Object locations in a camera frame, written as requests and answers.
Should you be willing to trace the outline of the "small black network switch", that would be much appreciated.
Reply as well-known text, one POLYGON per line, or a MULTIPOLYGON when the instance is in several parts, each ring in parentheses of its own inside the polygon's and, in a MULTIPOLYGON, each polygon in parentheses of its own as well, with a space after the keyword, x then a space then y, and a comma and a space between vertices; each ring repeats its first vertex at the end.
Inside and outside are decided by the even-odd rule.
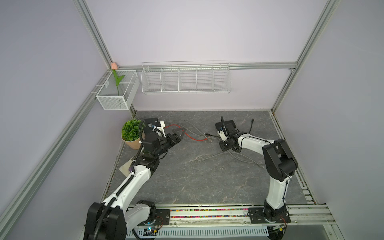
POLYGON ((232 136, 239 132, 233 120, 215 123, 215 127, 218 132, 223 132, 226 136, 228 134, 232 136))

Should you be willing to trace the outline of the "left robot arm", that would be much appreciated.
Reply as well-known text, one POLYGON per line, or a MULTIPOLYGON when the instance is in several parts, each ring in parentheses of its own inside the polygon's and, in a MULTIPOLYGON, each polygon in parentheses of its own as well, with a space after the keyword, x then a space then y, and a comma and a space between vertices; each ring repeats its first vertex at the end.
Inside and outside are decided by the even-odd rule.
POLYGON ((186 134, 185 128, 174 129, 167 134, 165 127, 165 123, 157 118, 140 122, 141 145, 129 166, 129 175, 109 197, 90 206, 85 223, 85 240, 124 240, 128 233, 133 233, 138 239, 136 227, 156 221, 155 203, 141 200, 132 209, 129 209, 129 205, 140 188, 153 176, 160 160, 186 134))

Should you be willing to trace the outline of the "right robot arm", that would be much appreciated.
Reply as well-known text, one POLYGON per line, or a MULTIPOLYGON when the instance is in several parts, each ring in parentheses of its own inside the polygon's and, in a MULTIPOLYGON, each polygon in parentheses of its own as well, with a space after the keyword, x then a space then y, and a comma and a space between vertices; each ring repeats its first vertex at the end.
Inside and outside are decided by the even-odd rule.
POLYGON ((287 224, 290 220, 289 207, 286 203, 286 195, 289 183, 298 168, 287 142, 283 139, 267 140, 251 135, 249 132, 241 132, 234 121, 221 121, 215 123, 217 132, 221 138, 219 145, 223 152, 233 150, 237 153, 242 149, 248 149, 264 157, 265 166, 270 176, 269 192, 264 202, 264 208, 250 209, 249 216, 262 218, 267 223, 282 221, 287 224))

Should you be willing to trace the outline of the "green potted plant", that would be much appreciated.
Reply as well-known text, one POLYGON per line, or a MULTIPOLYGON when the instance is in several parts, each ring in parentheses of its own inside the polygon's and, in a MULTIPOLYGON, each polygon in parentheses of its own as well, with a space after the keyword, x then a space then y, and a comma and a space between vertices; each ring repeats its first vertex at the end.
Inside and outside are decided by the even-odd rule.
POLYGON ((138 150, 141 147, 141 140, 145 134, 140 130, 141 120, 133 119, 127 121, 122 128, 122 140, 133 150, 138 150))

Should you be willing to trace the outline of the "white mesh box basket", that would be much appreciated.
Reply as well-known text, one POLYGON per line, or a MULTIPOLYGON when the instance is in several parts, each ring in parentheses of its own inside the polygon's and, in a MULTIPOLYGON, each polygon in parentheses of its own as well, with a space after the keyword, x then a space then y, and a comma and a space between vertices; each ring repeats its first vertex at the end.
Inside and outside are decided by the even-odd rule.
POLYGON ((136 71, 112 70, 96 97, 104 110, 129 111, 139 86, 136 71))

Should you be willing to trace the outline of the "pink artificial tulip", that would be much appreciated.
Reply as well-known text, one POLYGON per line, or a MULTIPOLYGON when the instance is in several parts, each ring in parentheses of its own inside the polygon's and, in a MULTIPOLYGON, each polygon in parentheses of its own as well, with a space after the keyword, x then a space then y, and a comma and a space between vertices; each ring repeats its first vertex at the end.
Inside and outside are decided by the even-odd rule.
POLYGON ((115 63, 115 62, 111 63, 111 70, 112 70, 114 78, 115 78, 118 96, 120 96, 119 85, 120 85, 120 82, 124 79, 125 75, 119 76, 118 73, 117 73, 118 68, 119 67, 118 67, 117 63, 115 63))

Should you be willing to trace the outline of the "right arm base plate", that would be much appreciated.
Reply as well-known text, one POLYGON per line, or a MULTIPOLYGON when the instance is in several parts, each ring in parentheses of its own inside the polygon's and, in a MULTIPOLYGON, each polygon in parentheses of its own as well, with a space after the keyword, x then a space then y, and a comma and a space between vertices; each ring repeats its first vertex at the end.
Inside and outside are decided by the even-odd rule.
POLYGON ((283 206, 280 209, 274 210, 267 207, 249 208, 247 216, 252 224, 288 224, 291 223, 291 218, 288 209, 283 206))

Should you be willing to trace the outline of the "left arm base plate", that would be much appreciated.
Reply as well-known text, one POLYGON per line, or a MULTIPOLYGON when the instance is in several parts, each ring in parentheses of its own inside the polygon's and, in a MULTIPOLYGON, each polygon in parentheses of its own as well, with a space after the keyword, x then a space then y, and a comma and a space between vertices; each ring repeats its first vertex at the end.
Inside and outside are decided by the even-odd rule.
POLYGON ((146 226, 167 226, 170 224, 171 210, 170 209, 156 209, 154 214, 150 214, 148 220, 142 224, 146 226))

